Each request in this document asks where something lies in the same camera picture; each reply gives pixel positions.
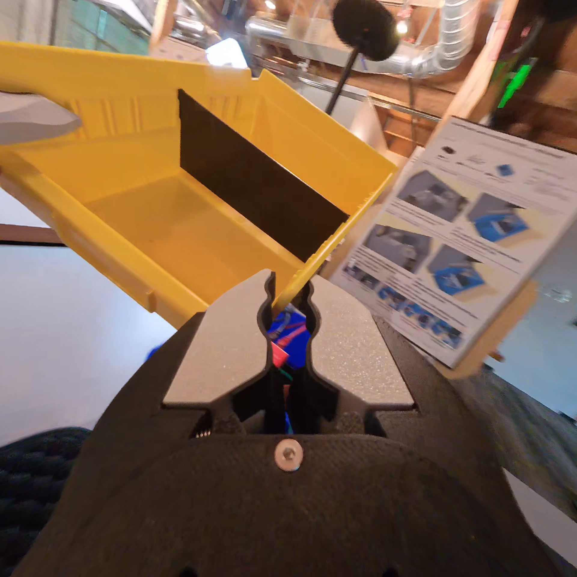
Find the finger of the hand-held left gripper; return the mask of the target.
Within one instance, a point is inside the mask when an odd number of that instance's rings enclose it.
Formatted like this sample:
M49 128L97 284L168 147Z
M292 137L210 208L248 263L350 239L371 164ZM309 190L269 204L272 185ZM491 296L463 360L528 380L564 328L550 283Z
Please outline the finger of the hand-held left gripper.
M1 145L53 139L81 126L80 117L46 97L1 92Z

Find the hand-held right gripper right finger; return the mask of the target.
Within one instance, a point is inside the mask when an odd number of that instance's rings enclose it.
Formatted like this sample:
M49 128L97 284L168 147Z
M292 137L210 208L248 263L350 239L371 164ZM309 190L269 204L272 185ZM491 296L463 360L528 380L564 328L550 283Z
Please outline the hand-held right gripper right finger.
M370 311L320 276L303 292L310 338L288 393L293 424L377 424L415 400Z

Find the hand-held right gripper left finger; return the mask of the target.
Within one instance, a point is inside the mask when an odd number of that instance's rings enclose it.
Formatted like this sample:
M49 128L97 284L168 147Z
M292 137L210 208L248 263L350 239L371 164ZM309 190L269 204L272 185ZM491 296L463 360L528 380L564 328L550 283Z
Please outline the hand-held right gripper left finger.
M163 407L206 411L213 423L244 422L261 411L285 419L283 384L268 329L276 275L264 269L205 311L163 398Z

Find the blue plastic bin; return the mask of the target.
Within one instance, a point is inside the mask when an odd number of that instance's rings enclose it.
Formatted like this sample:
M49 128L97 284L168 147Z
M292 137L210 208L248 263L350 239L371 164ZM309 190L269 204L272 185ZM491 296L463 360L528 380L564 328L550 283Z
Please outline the blue plastic bin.
M183 326L183 329L191 329L190 339L183 342L185 347L182 351L182 357L179 358L178 365L174 368L172 373L169 374L170 379L167 380L167 389L175 375L178 366L182 361L184 353L186 352L186 349L191 342L191 338L194 336L204 313L194 315L191 321ZM261 411L253 417L245 420L244 422L239 422L238 420L227 420L224 422L219 421L217 423L213 423L210 415L203 410L175 410L164 408L163 398L167 392L167 389L166 392L163 393L162 399L159 402L159 408L162 411L198 412L200 417L195 429L193 429L193 436L201 436L207 430L224 433L227 428L232 429L234 432L240 432L240 428L242 428L244 432L247 432L250 435L282 435L290 433L292 431L292 426L290 424L290 418L287 416L285 397L286 393L288 393L288 390L290 389L290 386L294 382L298 371L302 369L305 364L306 346L310 338L310 332L306 328L304 314L298 312L293 306L289 305L288 309L286 309L284 312L273 316L272 323L268 329L268 335L271 342L276 343L290 355L287 362L281 368L276 368L278 378L283 384L285 399L284 422L280 421L280 415L277 415L276 418L273 418L272 412Z

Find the yellow plastic bin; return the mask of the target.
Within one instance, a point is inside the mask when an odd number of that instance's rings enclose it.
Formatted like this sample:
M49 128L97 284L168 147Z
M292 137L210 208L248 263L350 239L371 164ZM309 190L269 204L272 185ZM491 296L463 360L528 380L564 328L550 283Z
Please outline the yellow plastic bin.
M280 311L397 170L268 71L1 42L1 90L81 120L1 186L175 328L264 269Z

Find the white side table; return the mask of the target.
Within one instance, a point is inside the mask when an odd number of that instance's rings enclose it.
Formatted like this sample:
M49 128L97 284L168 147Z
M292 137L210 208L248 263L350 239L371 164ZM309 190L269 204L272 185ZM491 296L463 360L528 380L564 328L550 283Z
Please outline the white side table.
M65 248L56 232L1 189L1 246Z

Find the printed instruction sheet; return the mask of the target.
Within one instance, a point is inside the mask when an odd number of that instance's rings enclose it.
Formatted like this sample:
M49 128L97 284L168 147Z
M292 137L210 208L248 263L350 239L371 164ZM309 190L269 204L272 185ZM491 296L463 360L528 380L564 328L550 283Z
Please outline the printed instruction sheet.
M453 369L576 218L576 154L452 118L331 282Z

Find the studio light panel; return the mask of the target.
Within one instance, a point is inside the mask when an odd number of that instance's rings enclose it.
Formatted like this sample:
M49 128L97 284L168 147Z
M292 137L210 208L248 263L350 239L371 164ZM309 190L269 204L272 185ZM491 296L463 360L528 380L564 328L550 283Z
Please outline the studio light panel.
M226 38L206 48L206 60L220 68L248 69L249 66L240 44L234 38Z

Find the black quilted wrist rest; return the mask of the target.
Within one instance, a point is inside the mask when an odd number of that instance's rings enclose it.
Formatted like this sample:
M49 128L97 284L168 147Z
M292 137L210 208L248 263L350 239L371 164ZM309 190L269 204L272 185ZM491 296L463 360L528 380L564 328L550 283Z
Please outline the black quilted wrist rest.
M85 428L58 428L1 447L1 576L11 576L61 498Z

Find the green exit sign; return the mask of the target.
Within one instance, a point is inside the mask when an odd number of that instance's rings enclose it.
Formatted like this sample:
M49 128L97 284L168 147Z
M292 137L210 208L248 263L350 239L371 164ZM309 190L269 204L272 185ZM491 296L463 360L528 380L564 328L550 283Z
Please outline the green exit sign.
M526 63L521 65L520 68L518 68L518 70L515 73L513 73L509 83L507 84L504 90L501 100L497 105L498 109L504 108L508 104L508 102L513 98L515 93L523 87L533 67L534 67L533 63L531 62Z

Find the black floor lamp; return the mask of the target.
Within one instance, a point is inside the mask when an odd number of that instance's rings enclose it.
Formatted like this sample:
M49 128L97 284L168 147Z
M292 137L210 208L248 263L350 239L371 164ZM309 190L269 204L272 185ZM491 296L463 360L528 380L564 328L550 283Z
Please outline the black floor lamp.
M379 1L337 1L332 24L351 52L325 108L328 115L332 115L357 58L362 55L369 61L385 61L399 44L396 20Z

